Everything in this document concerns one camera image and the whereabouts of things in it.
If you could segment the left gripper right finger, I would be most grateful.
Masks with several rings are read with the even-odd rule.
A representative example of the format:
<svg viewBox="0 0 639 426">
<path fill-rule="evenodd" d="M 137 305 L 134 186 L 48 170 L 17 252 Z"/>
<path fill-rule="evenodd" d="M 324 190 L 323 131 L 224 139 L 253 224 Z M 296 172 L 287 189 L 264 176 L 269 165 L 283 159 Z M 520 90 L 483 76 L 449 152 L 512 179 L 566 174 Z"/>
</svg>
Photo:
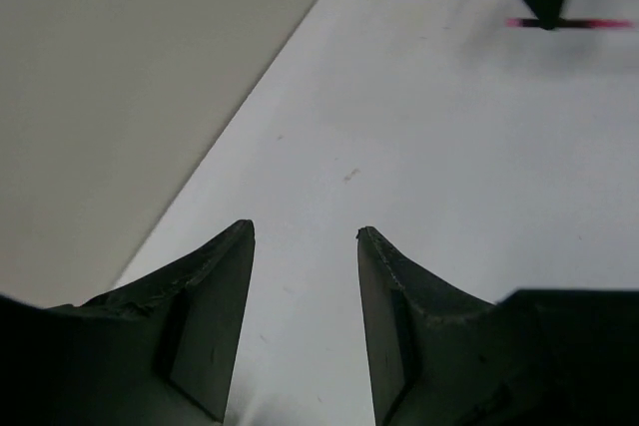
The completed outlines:
<svg viewBox="0 0 639 426">
<path fill-rule="evenodd" d="M 357 235 L 379 425 L 634 425 L 638 295 L 519 289 L 490 303 Z"/>
</svg>

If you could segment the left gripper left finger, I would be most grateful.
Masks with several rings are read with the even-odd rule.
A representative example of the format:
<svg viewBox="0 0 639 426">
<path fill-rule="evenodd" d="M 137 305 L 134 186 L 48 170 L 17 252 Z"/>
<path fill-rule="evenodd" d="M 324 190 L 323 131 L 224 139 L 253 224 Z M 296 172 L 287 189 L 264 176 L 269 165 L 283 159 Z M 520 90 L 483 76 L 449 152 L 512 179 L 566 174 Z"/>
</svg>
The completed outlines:
<svg viewBox="0 0 639 426">
<path fill-rule="evenodd" d="M 241 219 L 75 306 L 1 300 L 5 425 L 220 425 L 255 252 Z"/>
</svg>

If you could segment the red pen refill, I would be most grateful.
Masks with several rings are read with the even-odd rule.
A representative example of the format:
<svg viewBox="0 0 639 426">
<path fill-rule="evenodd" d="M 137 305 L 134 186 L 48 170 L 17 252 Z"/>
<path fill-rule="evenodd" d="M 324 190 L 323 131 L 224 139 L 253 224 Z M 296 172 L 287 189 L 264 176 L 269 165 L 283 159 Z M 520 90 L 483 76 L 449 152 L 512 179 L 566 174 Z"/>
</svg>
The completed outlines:
<svg viewBox="0 0 639 426">
<path fill-rule="evenodd" d="M 533 18 L 508 18 L 505 21 L 508 27 L 516 28 L 540 28 L 542 30 L 637 30 L 638 23 L 626 19 L 560 19 L 554 26 L 544 26 L 538 19 Z"/>
</svg>

